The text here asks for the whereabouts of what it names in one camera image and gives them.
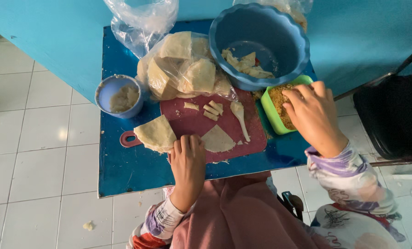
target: hand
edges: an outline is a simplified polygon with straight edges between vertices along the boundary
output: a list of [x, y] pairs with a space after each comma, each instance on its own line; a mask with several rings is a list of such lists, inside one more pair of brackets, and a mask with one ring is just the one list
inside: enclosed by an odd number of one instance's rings
[[170, 167], [175, 188], [170, 195], [172, 204], [186, 213], [203, 190], [206, 170], [204, 142], [199, 135], [183, 135], [170, 150]]
[[338, 128], [332, 90], [318, 81], [282, 93], [290, 99], [283, 106], [303, 138], [325, 157], [339, 155], [349, 140]]

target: cutting board handle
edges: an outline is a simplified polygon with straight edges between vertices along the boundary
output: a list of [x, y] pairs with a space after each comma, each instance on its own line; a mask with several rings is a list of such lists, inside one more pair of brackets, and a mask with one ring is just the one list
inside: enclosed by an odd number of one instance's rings
[[[134, 136], [135, 139], [133, 141], [127, 141], [128, 137], [132, 136]], [[120, 144], [123, 145], [123, 147], [130, 148], [142, 144], [142, 142], [137, 138], [134, 131], [126, 131], [120, 136]]]

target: plastic bag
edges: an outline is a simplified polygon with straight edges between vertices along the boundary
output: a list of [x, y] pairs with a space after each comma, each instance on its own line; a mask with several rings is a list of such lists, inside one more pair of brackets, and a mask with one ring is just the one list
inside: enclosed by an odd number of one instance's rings
[[261, 5], [271, 5], [279, 11], [289, 14], [293, 20], [307, 32], [307, 20], [304, 14], [312, 9], [313, 0], [233, 0], [235, 4], [259, 3]]
[[214, 63], [207, 35], [183, 31], [169, 34], [138, 62], [137, 79], [158, 100], [218, 94], [238, 100], [228, 77]]
[[125, 0], [104, 0], [114, 14], [111, 29], [115, 38], [141, 59], [174, 26], [178, 0], [149, 0], [136, 8]]

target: blue table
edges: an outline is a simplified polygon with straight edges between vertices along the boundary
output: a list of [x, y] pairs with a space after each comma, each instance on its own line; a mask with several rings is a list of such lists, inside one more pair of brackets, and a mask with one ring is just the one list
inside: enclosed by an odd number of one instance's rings
[[[171, 33], [193, 31], [208, 34], [212, 20], [176, 22]], [[114, 74], [137, 75], [138, 59], [117, 41], [110, 27], [103, 29], [102, 80]], [[304, 74], [316, 80], [309, 62]], [[226, 163], [206, 165], [206, 180], [243, 175], [279, 168], [294, 167], [306, 163], [304, 150], [309, 144], [298, 133], [278, 136], [273, 131], [260, 101], [256, 106], [264, 130], [269, 134], [263, 152], [232, 158]], [[159, 103], [145, 102], [140, 114], [123, 120], [101, 112], [98, 196], [107, 197], [126, 192], [143, 191], [174, 185], [175, 180], [167, 161], [167, 155], [145, 148], [121, 146], [120, 135], [134, 127], [160, 116]]]

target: small blue cup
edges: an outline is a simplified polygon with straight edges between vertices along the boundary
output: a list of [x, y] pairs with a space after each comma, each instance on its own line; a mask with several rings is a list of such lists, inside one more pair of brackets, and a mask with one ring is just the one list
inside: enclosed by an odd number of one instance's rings
[[[245, 91], [278, 86], [298, 77], [310, 58], [309, 40], [303, 28], [289, 14], [258, 3], [236, 4], [222, 11], [209, 30], [212, 56], [226, 71], [232, 85]], [[252, 52], [273, 79], [258, 79], [238, 72], [221, 56], [226, 48], [234, 57]]]
[[[125, 85], [130, 85], [132, 87], [135, 87], [135, 89], [138, 89], [139, 96], [137, 103], [135, 103], [135, 105], [132, 106], [129, 110], [122, 113], [110, 112], [111, 105], [109, 103], [109, 100], [111, 99], [112, 95], [117, 93], [120, 88], [124, 87]], [[104, 79], [98, 85], [97, 90], [95, 91], [95, 103], [97, 104], [98, 108], [100, 108], [100, 110], [104, 111], [107, 114], [119, 118], [131, 118], [133, 116], [136, 116], [143, 107], [143, 101], [143, 91], [138, 82], [134, 78], [123, 74], [113, 75]]]

